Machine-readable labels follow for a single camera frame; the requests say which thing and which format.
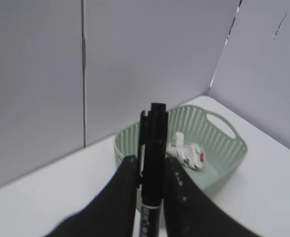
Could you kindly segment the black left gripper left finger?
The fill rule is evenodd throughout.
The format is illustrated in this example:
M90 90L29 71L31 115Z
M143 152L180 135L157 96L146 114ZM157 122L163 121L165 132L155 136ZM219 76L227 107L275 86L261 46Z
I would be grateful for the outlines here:
M48 237L131 237L138 184L138 160L123 159L107 185L81 211L57 225Z

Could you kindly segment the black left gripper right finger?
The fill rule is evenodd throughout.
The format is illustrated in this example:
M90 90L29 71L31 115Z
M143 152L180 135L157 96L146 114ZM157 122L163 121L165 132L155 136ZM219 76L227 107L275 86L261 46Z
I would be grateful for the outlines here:
M247 237L248 230L201 191L176 158L166 158L164 215L169 237Z

